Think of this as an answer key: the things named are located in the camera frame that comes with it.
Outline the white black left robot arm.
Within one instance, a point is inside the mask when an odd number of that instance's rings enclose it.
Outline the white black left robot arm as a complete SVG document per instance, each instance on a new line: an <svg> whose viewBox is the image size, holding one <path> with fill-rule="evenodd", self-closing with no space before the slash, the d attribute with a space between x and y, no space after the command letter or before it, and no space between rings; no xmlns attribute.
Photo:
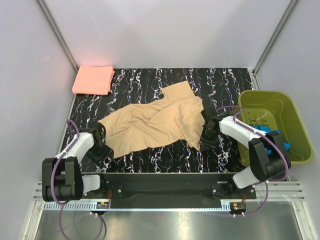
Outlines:
<svg viewBox="0 0 320 240"><path fill-rule="evenodd" d="M76 131L72 141L55 157L42 162L42 198L45 202L63 204L80 200L91 192L97 198L108 193L108 186L97 174L83 175L80 163L87 156L96 165L114 158L114 151L103 143L106 128L96 126Z"/></svg>

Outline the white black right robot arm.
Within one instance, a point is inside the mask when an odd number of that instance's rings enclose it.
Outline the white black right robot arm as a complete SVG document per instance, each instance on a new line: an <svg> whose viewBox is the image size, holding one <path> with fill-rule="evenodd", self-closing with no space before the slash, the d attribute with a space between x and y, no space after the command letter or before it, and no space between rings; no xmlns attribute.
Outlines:
<svg viewBox="0 0 320 240"><path fill-rule="evenodd" d="M282 137L276 131L256 129L228 113L201 111L204 119L199 139L200 151L216 147L218 135L226 135L248 149L249 166L233 175L227 185L228 195L239 198L245 188L263 183L279 175L285 178L291 167Z"/></svg>

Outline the olive green plastic bin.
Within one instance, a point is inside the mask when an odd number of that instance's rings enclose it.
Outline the olive green plastic bin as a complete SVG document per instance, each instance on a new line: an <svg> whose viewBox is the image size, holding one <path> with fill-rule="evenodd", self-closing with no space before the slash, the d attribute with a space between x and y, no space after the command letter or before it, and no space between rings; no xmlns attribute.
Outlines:
<svg viewBox="0 0 320 240"><path fill-rule="evenodd" d="M292 99L279 91L246 90L238 97L244 112L238 119L252 127L278 130L283 141L290 144L287 153L293 165L309 162L313 150Z"/></svg>

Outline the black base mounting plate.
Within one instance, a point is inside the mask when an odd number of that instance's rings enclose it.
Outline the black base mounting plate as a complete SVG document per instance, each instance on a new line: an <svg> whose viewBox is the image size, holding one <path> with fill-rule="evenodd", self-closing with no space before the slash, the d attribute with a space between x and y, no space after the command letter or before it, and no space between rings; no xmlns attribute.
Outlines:
<svg viewBox="0 0 320 240"><path fill-rule="evenodd" d="M243 189L230 190L229 182L235 175L233 173L91 173L82 175L101 177L100 189L88 193L102 197L106 196L108 191L120 189L127 197L137 194L185 195L187 191L204 194L210 191L209 188L212 185L215 185L220 196L238 197L250 187L254 188L255 185L266 182L259 182Z"/></svg>

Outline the aluminium corner post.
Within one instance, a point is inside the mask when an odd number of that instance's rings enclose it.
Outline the aluminium corner post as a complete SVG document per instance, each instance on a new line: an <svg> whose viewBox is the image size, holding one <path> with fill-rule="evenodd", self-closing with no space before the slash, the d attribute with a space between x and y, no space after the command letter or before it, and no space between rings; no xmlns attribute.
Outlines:
<svg viewBox="0 0 320 240"><path fill-rule="evenodd" d="M267 59L269 53L271 52L273 46L275 45L276 41L278 40L279 36L281 35L282 31L284 30L289 18L293 14L299 0L290 0L287 7L285 8L281 18L279 19L271 37L269 38L261 56L259 57L255 67L252 69L253 75L256 77L258 75L259 70L261 69L262 65L264 64L265 60Z"/></svg>
<svg viewBox="0 0 320 240"><path fill-rule="evenodd" d="M77 73L79 71L79 65L77 64L70 48L68 47L65 38L63 37L58 24L56 23L53 14L51 13L47 3L45 0L35 0L36 4L38 5L41 13L43 14L45 20L47 21L54 37L56 38L58 44L60 45L63 53L65 54L68 62L70 63L73 71Z"/></svg>

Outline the beige t shirt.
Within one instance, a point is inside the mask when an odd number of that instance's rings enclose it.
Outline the beige t shirt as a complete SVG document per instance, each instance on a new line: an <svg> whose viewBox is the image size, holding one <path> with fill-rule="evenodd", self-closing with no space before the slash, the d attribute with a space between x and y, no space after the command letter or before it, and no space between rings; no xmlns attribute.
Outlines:
<svg viewBox="0 0 320 240"><path fill-rule="evenodd" d="M200 150L204 119L203 100L187 81L162 90L163 98L147 104L129 104L99 122L106 129L105 144L119 158L147 148L159 148L178 140Z"/></svg>

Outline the right aluminium corner post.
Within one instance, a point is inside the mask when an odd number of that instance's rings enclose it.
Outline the right aluminium corner post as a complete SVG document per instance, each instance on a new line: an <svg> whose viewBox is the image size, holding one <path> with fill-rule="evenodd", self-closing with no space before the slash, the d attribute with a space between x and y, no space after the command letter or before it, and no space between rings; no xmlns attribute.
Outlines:
<svg viewBox="0 0 320 240"><path fill-rule="evenodd" d="M290 0L287 7L285 8L281 18L279 19L271 37L269 38L261 56L259 57L255 67L252 69L253 75L256 77L258 75L259 70L261 69L262 65L264 64L265 60L267 59L269 53L271 52L273 46L275 45L276 41L278 40L279 36L281 35L282 31L284 30L289 18L293 14L299 0Z"/></svg>

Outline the left aluminium corner post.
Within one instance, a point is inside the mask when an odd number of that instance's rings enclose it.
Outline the left aluminium corner post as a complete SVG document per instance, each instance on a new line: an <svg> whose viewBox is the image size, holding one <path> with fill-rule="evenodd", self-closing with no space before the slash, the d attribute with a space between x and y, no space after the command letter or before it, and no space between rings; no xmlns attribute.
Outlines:
<svg viewBox="0 0 320 240"><path fill-rule="evenodd" d="M68 62L70 63L73 71L77 73L79 71L79 65L77 64L70 48L68 47L65 38L63 37L58 24L56 23L53 14L51 13L47 3L45 0L35 0L36 4L38 5L41 13L43 14L45 20L47 21L54 37L56 38L58 44L60 45L63 53L65 54Z"/></svg>

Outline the folded pink t shirt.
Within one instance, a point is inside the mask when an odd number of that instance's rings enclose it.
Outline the folded pink t shirt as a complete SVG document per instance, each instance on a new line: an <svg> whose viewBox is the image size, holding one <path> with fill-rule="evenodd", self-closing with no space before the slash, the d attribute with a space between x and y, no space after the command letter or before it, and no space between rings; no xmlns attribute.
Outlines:
<svg viewBox="0 0 320 240"><path fill-rule="evenodd" d="M72 93L106 96L111 91L114 74L113 66L81 65L72 86Z"/></svg>

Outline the aluminium frame rail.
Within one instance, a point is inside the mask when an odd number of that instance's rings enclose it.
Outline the aluminium frame rail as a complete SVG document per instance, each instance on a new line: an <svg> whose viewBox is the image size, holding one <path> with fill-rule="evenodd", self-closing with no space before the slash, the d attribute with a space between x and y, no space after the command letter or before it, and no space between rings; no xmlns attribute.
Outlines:
<svg viewBox="0 0 320 240"><path fill-rule="evenodd" d="M303 193L298 184L260 184L250 187L239 196L220 196L213 184L209 192L186 194L125 196L122 189L110 190L105 196L87 193L80 200L71 200L64 206L54 201L45 202L46 210L91 211L91 212L230 212L248 214L248 203L259 207L266 202L302 202Z"/></svg>

